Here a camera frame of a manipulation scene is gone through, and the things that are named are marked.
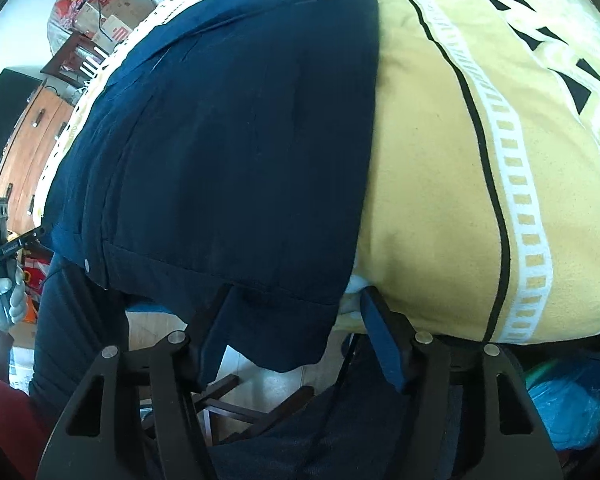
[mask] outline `red cloth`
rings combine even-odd
[[[0,381],[0,448],[25,480],[34,480],[49,432],[29,397]]]

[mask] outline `chair leg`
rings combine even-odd
[[[202,410],[205,430],[205,443],[207,447],[218,443],[218,416],[209,410]]]
[[[287,397],[272,411],[263,416],[259,421],[252,424],[242,433],[233,433],[224,439],[220,444],[230,444],[237,440],[245,438],[253,438],[259,436],[265,431],[270,430],[282,420],[289,418],[295,412],[298,412],[306,406],[306,404],[314,397],[314,389],[312,386],[301,386],[293,394]]]
[[[196,411],[199,412],[205,409],[205,401],[207,399],[218,400],[233,390],[238,384],[240,384],[240,377],[235,374],[229,374],[227,377],[210,384],[204,392],[191,397],[192,402],[196,406]]]

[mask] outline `red object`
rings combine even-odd
[[[71,9],[71,3],[71,0],[58,0],[54,6],[54,9],[56,10],[56,15],[59,18],[64,18]]]
[[[0,448],[25,480],[34,480],[49,431],[27,394],[0,381]]]
[[[111,39],[117,42],[125,41],[128,35],[129,31],[126,30],[125,27],[117,27],[113,29],[113,36],[111,37]]]
[[[31,255],[24,258],[22,270],[24,270],[26,291],[31,299],[37,304],[40,304],[40,298],[42,297],[42,290],[50,264],[51,262],[42,256]]]

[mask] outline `black clamp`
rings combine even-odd
[[[386,380],[415,394],[384,480],[434,480],[447,425],[448,394],[465,399],[454,479],[558,480],[558,457],[507,351],[416,332],[375,287],[362,291],[362,316]]]
[[[44,235],[45,229],[38,227],[28,233],[8,241],[7,220],[9,219],[8,198],[0,198],[0,278],[9,278],[11,283],[15,280],[18,251],[27,245],[37,244],[40,237]],[[0,296],[0,303],[5,311],[6,319],[10,308],[11,290]]]
[[[216,378],[226,342],[215,330],[232,286],[220,288],[184,331],[153,347],[106,347],[62,412],[37,480],[145,480],[138,386],[150,386],[164,478],[218,480],[192,402]]]

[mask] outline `cardboard box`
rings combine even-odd
[[[93,39],[113,15],[125,28],[134,30],[154,9],[151,0],[89,0],[76,16],[75,29]]]
[[[129,37],[131,31],[126,23],[123,23],[115,14],[107,18],[107,21],[102,25],[102,30],[96,32],[93,37],[93,43],[99,46],[107,54],[111,54],[117,44],[125,41]]]

